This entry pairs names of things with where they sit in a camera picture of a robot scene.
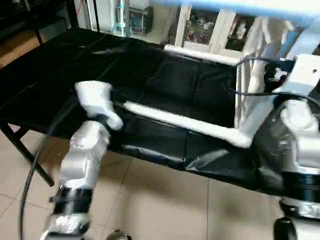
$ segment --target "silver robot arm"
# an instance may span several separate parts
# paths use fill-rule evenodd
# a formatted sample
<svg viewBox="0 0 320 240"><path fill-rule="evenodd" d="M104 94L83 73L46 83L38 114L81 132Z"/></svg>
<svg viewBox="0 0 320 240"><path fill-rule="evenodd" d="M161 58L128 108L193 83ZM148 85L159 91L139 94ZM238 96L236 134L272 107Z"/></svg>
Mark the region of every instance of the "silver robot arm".
<svg viewBox="0 0 320 240"><path fill-rule="evenodd" d="M320 238L320 133L309 104L285 101L257 133L256 144L283 181L274 240Z"/></svg>
<svg viewBox="0 0 320 240"><path fill-rule="evenodd" d="M61 163L59 189L51 198L54 210L48 217L42 240L84 239L101 160L110 142L108 129L119 130L123 125L110 101L111 85L85 81L75 88L92 120L85 121L70 140L69 151Z"/></svg>

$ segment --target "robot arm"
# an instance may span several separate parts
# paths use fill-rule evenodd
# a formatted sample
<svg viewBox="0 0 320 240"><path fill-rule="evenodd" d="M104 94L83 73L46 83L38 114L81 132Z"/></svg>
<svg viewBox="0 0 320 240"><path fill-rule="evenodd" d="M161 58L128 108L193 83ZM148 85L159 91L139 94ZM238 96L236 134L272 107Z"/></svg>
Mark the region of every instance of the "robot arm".
<svg viewBox="0 0 320 240"><path fill-rule="evenodd" d="M85 121L70 140L61 163L59 189L51 198L53 213L41 239L83 239L90 225L89 208L101 160L110 143L109 129L119 130L123 125L109 100L109 84L85 81L77 83L76 90L91 120Z"/></svg>

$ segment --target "white plastic pipe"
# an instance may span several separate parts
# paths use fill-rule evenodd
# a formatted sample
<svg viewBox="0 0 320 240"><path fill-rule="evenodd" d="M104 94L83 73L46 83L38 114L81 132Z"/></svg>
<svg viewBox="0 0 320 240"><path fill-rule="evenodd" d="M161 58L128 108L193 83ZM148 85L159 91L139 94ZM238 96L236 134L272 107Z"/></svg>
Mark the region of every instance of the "white plastic pipe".
<svg viewBox="0 0 320 240"><path fill-rule="evenodd" d="M206 10L232 10L236 13L293 21L303 27L320 21L316 0L154 0L167 5L184 5Z"/></svg>
<svg viewBox="0 0 320 240"><path fill-rule="evenodd" d="M174 46L170 44L165 45L164 50L166 52L176 53L176 54L180 54L180 55L184 55L184 56L188 56L196 59L203 59L210 62L225 64L229 66L236 65L240 61L239 58L190 50L190 49L186 49L186 48L182 48L182 47Z"/></svg>
<svg viewBox="0 0 320 240"><path fill-rule="evenodd" d="M249 148L252 143L252 140L249 137L235 128L214 125L130 101L127 101L123 106L128 111L136 115L188 129L210 137L222 139L239 148Z"/></svg>

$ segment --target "white cabinet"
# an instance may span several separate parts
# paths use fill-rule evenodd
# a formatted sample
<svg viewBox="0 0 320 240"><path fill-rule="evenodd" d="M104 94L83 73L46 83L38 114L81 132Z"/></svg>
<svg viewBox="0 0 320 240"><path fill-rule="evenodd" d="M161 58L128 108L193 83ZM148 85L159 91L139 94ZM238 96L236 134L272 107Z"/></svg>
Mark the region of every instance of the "white cabinet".
<svg viewBox="0 0 320 240"><path fill-rule="evenodd" d="M182 6L174 45L241 58L255 18L228 10L206 11Z"/></svg>

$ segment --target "black wire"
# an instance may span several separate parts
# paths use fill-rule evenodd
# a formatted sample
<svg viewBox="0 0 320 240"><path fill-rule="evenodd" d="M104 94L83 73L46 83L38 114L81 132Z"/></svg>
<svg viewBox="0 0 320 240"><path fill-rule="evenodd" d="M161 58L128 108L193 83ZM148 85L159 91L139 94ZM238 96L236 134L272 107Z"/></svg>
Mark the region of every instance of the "black wire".
<svg viewBox="0 0 320 240"><path fill-rule="evenodd" d="M278 64L277 61L274 60L274 59L265 58L265 57L259 57L259 56L246 56L242 60L240 60L236 65L233 65L233 67L238 67L239 65L241 65L241 64L243 64L245 62L251 61L251 60L261 60L261 61L264 61L266 63L274 64L274 65Z"/></svg>
<svg viewBox="0 0 320 240"><path fill-rule="evenodd" d="M320 102L318 100L314 99L313 97L303 95L300 93L294 93L294 92L288 92L288 91L245 93L245 92L234 90L228 86L226 88L235 94L239 94L239 95L243 95L243 96L257 96L257 97L259 97L259 96L293 96L293 97L299 97L299 98L307 99L310 102L316 104L316 106L320 110Z"/></svg>
<svg viewBox="0 0 320 240"><path fill-rule="evenodd" d="M46 136L44 137L44 139L41 141L41 143L39 145L39 150L35 155L35 158L33 160L32 166L30 168L29 174L28 174L28 176L26 178L25 185L24 185L24 188L23 188L23 194L22 194L21 203L20 203L20 215L19 215L19 236L20 236L20 240L24 240L25 205L26 205L26 200L27 200L27 196L28 196L30 183L31 183L32 177L33 177L33 175L35 173L35 169L36 169L37 162L39 160L39 156L41 155L42 151L44 150L49 137L53 135L56 127L58 126L58 124L61 123L63 119L65 119L65 117L71 112L71 110L74 109L74 107L77 104L78 103L75 101L75 99L73 97L70 97L65 102L63 107L60 109L60 111L56 114L55 118L51 122Z"/></svg>

